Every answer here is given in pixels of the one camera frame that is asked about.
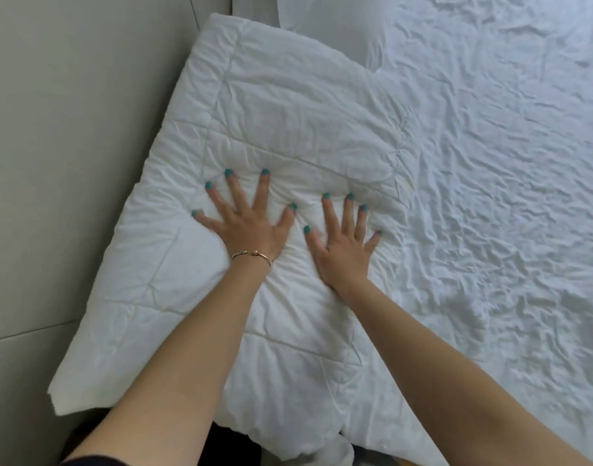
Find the mattress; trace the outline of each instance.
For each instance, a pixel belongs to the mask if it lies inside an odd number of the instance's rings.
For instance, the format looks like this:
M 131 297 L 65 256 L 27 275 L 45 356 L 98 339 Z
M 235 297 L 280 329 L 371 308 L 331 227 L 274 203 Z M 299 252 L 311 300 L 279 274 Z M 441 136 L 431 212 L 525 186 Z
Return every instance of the mattress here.
M 593 0 L 401 0 L 427 140 L 393 298 L 593 460 Z M 342 432 L 446 464 L 375 353 Z
M 57 414 L 112 406 L 229 266 L 204 183 L 223 171 L 252 197 L 271 171 L 269 219 L 296 224 L 254 300 L 215 420 L 282 459 L 336 436 L 372 346 L 320 281 L 301 228 L 324 229 L 354 193 L 384 237 L 370 278 L 391 293 L 419 163 L 419 129 L 393 84 L 319 42 L 213 15 L 199 35 L 140 182 L 124 206 L 87 312 L 49 387 Z

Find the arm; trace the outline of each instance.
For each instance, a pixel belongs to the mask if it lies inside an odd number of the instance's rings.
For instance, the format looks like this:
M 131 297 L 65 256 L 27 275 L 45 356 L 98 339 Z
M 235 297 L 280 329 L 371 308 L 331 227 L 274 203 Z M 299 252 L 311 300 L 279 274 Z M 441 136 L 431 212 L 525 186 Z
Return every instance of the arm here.
M 253 207 L 231 171 L 225 176 L 236 211 L 206 185 L 224 222 L 194 213 L 218 233 L 231 254 L 258 250 L 274 260 L 282 250 L 294 210 L 279 224 L 266 217 L 269 173 L 262 172 Z M 106 455 L 131 466 L 197 464 L 223 386 L 234 364 L 249 309 L 269 272 L 264 258 L 243 255 L 219 284 L 165 339 L 102 423 L 70 455 Z
M 492 378 L 367 280 L 379 235 L 363 245 L 366 212 L 340 225 L 323 199 L 329 242 L 305 229 L 324 282 L 353 310 L 409 406 L 451 465 L 591 465 Z

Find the gray wall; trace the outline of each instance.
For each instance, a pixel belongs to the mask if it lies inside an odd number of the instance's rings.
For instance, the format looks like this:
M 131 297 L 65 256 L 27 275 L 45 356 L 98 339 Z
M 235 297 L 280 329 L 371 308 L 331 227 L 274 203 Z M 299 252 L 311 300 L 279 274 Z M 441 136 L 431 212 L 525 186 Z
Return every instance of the gray wall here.
M 191 0 L 0 0 L 1 466 L 79 422 L 46 388 L 196 26 Z

